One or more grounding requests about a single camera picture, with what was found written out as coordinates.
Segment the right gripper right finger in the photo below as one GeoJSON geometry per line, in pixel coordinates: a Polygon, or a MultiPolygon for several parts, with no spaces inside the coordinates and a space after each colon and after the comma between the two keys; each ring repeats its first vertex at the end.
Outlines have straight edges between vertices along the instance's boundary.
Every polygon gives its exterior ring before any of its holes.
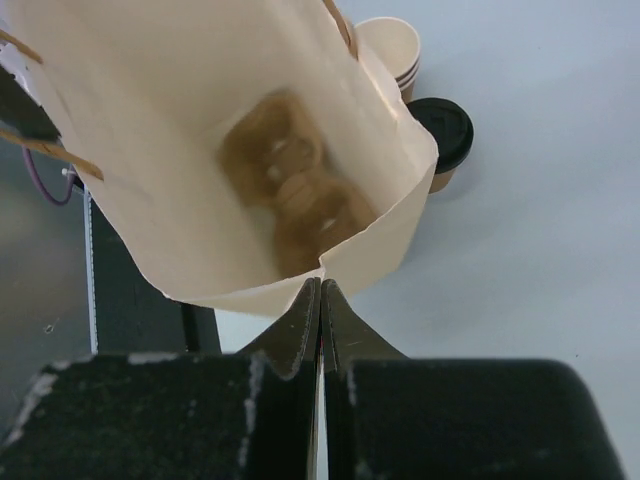
{"type": "Polygon", "coordinates": [[[354,360],[387,361],[406,356],[359,317],[333,279],[322,282],[320,323],[325,386],[328,474],[351,479],[351,403],[347,371],[354,360]]]}

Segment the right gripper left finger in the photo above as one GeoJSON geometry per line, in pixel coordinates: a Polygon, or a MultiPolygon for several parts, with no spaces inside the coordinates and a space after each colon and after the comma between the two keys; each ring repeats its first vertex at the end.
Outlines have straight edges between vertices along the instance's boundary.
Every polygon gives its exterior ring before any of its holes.
{"type": "Polygon", "coordinates": [[[250,359],[248,479],[314,479],[320,352],[320,280],[305,280],[288,310],[239,351],[250,359]]]}

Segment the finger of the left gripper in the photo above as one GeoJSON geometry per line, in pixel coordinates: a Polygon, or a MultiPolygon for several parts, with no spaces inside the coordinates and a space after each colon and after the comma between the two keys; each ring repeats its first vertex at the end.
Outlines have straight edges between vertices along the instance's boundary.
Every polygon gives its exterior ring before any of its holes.
{"type": "Polygon", "coordinates": [[[1,122],[22,137],[57,143],[60,132],[42,106],[1,67],[1,122]]]}

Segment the brown paper coffee cup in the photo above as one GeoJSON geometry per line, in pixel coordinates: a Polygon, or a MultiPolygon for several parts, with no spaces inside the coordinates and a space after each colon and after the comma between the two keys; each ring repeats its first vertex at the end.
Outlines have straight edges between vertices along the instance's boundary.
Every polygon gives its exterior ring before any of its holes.
{"type": "Polygon", "coordinates": [[[453,178],[454,174],[456,172],[456,169],[450,169],[448,171],[445,172],[441,172],[441,173],[436,173],[433,176],[433,180],[430,186],[430,190],[429,193],[430,194],[435,194],[441,190],[443,190],[451,181],[451,179],[453,178]]]}

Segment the brown pulp cup carrier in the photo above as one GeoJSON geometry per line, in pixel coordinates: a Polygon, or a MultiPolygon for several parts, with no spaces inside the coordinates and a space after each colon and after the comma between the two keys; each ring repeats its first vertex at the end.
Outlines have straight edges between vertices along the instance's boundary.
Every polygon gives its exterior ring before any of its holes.
{"type": "Polygon", "coordinates": [[[318,268],[324,253],[377,218],[360,189],[333,170],[319,127],[292,91],[261,99],[227,133],[217,159],[241,202],[273,215],[285,278],[318,268]]]}

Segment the brown paper takeout bag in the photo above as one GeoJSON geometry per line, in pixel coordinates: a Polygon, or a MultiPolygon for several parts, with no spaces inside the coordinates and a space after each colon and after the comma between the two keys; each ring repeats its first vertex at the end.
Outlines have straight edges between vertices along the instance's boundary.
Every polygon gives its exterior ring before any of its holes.
{"type": "Polygon", "coordinates": [[[70,156],[145,279],[276,316],[402,262],[438,157],[331,1],[7,1],[70,156]]]}

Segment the black plastic cup lid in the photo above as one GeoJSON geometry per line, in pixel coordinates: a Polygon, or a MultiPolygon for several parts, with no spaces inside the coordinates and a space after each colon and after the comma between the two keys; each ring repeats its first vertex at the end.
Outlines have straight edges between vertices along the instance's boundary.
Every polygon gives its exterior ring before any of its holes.
{"type": "Polygon", "coordinates": [[[467,112],[455,102],[437,97],[413,100],[407,108],[436,141],[435,173],[457,168],[470,153],[474,140],[474,126],[467,112]]]}

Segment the stack of brown paper cups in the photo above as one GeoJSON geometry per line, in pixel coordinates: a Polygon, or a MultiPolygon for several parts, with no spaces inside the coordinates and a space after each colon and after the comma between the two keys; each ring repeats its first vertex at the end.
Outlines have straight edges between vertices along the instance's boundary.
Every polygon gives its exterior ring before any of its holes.
{"type": "Polygon", "coordinates": [[[358,40],[376,54],[409,103],[421,61],[421,39],[415,28],[397,17],[375,17],[355,26],[358,40]]]}

